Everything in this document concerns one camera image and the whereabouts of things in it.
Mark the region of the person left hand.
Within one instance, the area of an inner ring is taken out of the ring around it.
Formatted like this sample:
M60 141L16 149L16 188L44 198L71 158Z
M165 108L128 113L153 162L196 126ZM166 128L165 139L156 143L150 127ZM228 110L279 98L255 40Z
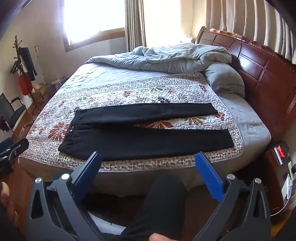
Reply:
M15 228L19 226L19 216L15 210L15 205L10 199L10 189L5 182L1 182L1 204L4 207L9 221Z

